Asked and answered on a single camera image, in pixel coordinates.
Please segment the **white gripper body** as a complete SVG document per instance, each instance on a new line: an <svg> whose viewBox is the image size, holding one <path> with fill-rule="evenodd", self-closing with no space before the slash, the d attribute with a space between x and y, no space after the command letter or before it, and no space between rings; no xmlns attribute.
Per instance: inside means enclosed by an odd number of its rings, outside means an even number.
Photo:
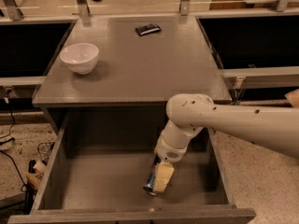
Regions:
<svg viewBox="0 0 299 224"><path fill-rule="evenodd" d="M162 135L157 140L154 153L160 158L161 161L179 162L187 151L187 147L178 148L171 147L164 141Z"/></svg>

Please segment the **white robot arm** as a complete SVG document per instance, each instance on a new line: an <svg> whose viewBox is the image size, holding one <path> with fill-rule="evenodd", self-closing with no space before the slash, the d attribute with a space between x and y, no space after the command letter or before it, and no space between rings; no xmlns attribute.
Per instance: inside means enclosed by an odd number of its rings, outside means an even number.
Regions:
<svg viewBox="0 0 299 224"><path fill-rule="evenodd" d="M182 159L190 141L205 128L299 158L299 109L249 105L217 105L205 94L178 94L166 104L168 122L162 130L151 180L153 194L165 191L173 164Z"/></svg>

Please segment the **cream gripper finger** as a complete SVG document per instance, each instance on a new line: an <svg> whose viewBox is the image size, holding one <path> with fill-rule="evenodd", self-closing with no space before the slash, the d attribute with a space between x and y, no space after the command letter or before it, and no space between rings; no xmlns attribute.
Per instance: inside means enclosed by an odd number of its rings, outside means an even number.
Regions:
<svg viewBox="0 0 299 224"><path fill-rule="evenodd" d="M162 161L155 166L155 179L153 184L154 193L163 193L174 173L174 166L171 162Z"/></svg>

